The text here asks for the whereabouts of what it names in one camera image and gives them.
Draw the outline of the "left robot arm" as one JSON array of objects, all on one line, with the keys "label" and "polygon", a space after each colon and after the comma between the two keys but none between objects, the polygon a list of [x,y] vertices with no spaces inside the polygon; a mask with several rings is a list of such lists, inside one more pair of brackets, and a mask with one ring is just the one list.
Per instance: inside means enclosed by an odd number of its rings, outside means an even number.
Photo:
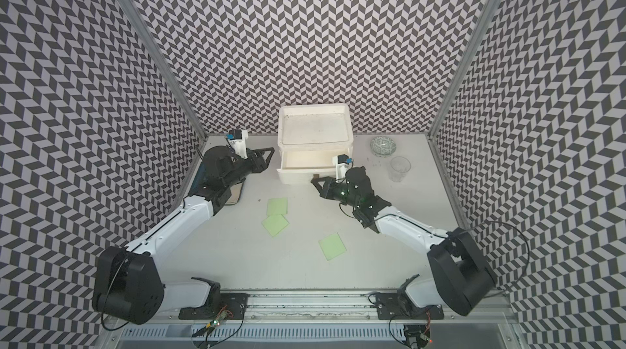
[{"label": "left robot arm", "polygon": [[273,148],[247,149],[244,156],[226,145],[207,150],[203,181],[161,222],[124,247],[110,246],[96,262],[91,300],[95,312],[141,325],[157,313],[202,308],[218,283],[200,277],[167,281],[161,275],[170,255],[231,197],[231,189],[251,174],[267,170]]}]

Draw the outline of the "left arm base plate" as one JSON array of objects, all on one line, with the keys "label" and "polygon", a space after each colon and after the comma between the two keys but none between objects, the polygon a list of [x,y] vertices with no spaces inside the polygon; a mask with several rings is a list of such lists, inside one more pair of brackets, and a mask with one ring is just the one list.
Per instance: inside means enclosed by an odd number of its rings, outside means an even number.
[{"label": "left arm base plate", "polygon": [[182,308],[179,311],[180,320],[208,321],[215,319],[224,308],[228,320],[241,320],[247,309],[249,295],[246,293],[225,293],[210,295],[205,304],[198,308]]}]

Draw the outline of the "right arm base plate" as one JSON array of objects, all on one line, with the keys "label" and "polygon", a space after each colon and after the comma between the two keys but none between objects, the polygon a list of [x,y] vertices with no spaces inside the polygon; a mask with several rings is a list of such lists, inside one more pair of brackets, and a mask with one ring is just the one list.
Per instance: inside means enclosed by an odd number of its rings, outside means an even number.
[{"label": "right arm base plate", "polygon": [[443,320],[443,308],[428,306],[418,308],[408,297],[398,293],[374,292],[368,296],[368,301],[374,306],[378,319],[390,320]]}]

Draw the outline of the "white top drawer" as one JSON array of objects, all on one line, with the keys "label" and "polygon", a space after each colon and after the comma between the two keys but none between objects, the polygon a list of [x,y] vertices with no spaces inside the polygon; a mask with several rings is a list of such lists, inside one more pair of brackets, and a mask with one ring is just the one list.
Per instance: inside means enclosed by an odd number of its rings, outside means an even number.
[{"label": "white top drawer", "polygon": [[347,150],[285,151],[277,169],[280,181],[287,185],[308,184],[314,177],[336,176],[334,158],[350,155]]}]

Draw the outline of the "white drawer cabinet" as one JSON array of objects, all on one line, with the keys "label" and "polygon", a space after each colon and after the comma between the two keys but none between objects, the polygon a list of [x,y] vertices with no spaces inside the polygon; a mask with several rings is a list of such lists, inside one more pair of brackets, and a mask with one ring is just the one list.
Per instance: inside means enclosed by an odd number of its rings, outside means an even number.
[{"label": "white drawer cabinet", "polygon": [[348,105],[282,106],[278,146],[286,151],[352,151],[354,135]]}]

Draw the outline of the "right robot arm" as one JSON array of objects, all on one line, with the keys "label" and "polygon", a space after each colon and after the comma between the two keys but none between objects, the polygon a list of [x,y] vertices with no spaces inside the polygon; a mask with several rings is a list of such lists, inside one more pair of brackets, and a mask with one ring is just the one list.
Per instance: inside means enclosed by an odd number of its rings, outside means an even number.
[{"label": "right robot arm", "polygon": [[311,184],[320,197],[351,207],[363,228],[394,238],[426,258],[430,272],[410,277],[399,288],[401,298],[414,308],[446,305],[468,316],[495,288],[497,274],[467,230],[447,231],[405,215],[375,194],[364,167],[347,170],[342,179],[316,176]]}]

